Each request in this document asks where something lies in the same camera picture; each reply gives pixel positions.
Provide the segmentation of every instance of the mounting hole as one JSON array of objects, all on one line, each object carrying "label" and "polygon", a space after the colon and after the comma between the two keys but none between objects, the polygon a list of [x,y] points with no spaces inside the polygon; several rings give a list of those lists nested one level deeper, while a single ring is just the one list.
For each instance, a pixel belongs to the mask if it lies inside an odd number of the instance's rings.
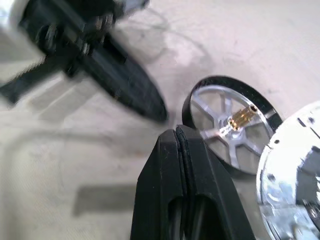
[{"label": "mounting hole", "polygon": [[268,174],[268,175],[267,175],[267,178],[268,178],[271,182],[274,182],[274,181],[276,180],[276,177],[275,177],[275,175],[273,175],[273,174]]},{"label": "mounting hole", "polygon": [[309,120],[309,122],[310,122],[311,124],[314,124],[314,123],[315,123],[315,119],[314,119],[313,117],[309,117],[308,120]]}]

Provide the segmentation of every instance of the silver wheel hub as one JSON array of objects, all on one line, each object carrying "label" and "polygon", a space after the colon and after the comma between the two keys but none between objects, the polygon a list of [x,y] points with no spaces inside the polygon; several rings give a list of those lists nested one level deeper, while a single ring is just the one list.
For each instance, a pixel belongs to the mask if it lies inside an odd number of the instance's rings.
[{"label": "silver wheel hub", "polygon": [[[206,101],[201,98],[201,95],[206,93],[219,95],[221,102],[220,112],[215,110],[213,107],[210,107]],[[233,110],[234,102],[242,105],[242,108],[247,108],[250,106],[255,108],[255,105],[239,92],[219,85],[201,87],[192,94],[191,98],[191,104],[195,106],[202,114],[204,114],[213,125],[213,128],[200,131],[203,139],[206,141],[219,140],[221,143],[223,143],[227,148],[229,164],[236,169],[242,170],[237,157],[237,148],[245,147],[258,157],[261,156],[264,148],[264,145],[258,146],[255,142],[247,137],[246,129],[261,124],[266,130],[268,140],[273,135],[273,131],[267,122],[266,116],[259,109],[256,109],[256,115],[250,119],[246,125],[239,127],[238,129],[232,129],[229,121],[235,113]]]}]

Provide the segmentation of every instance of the white floor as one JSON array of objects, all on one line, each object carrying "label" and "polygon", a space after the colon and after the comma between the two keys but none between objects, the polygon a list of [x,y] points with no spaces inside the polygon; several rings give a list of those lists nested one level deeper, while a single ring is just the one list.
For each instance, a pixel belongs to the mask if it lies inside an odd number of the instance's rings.
[{"label": "white floor", "polygon": [[[127,112],[89,79],[68,82],[62,73],[16,108],[2,103],[0,239],[128,240],[139,173],[158,135],[181,123],[182,104],[201,78],[238,78],[283,118],[319,100],[319,13],[318,0],[153,0],[123,21],[114,34],[157,82],[167,126]],[[0,79],[33,61],[17,59],[1,58]],[[267,240],[243,198],[254,189],[244,187],[241,198]]]}]

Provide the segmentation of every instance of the brass shaft coupling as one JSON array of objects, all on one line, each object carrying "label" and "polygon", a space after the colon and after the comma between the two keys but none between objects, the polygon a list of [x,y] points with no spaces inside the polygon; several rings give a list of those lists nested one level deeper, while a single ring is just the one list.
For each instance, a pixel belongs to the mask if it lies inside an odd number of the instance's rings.
[{"label": "brass shaft coupling", "polygon": [[254,105],[247,106],[244,109],[237,111],[232,115],[228,124],[233,128],[233,130],[237,131],[240,128],[247,125],[251,119],[257,114],[258,109]]}]

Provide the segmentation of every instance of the black wheel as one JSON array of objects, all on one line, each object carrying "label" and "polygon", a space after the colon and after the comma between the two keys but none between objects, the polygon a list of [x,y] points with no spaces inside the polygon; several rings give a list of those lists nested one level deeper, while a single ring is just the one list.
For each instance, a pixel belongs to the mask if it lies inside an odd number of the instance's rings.
[{"label": "black wheel", "polygon": [[[226,133],[234,113],[248,107],[257,109],[256,115],[243,127]],[[205,116],[211,125],[199,125],[194,109]],[[264,146],[283,121],[270,102],[249,85],[228,76],[210,76],[199,81],[186,98],[182,108],[182,122],[200,131],[203,139],[228,170],[255,175]],[[263,132],[257,134],[258,127],[264,130],[265,136],[262,136]],[[249,133],[252,131],[257,137],[250,139]],[[218,145],[226,149],[225,154],[219,151]],[[240,156],[238,150],[243,149],[254,156],[255,160],[252,160],[249,166],[243,166],[250,160],[243,154]]]}]

